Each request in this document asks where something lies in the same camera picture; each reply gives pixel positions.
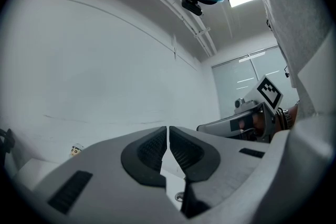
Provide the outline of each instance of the black camera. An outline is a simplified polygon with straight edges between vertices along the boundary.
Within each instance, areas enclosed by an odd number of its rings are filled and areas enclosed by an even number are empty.
[[[189,10],[197,16],[202,15],[202,9],[198,4],[197,0],[182,0],[182,7]]]

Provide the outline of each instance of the wristwatch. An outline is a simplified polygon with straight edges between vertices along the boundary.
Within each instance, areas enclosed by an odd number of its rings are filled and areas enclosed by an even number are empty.
[[[288,109],[285,109],[283,111],[283,114],[284,114],[284,122],[285,122],[285,125],[286,125],[286,129],[290,129],[292,128],[293,126],[293,119],[292,119],[292,116],[289,114],[289,111]]]

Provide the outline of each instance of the window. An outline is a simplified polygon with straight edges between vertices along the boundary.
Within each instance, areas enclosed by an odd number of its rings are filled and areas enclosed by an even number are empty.
[[[286,65],[279,47],[273,47],[213,67],[221,118],[234,114],[235,100],[243,98],[263,75],[283,94],[280,107],[294,106],[299,96],[285,76]]]

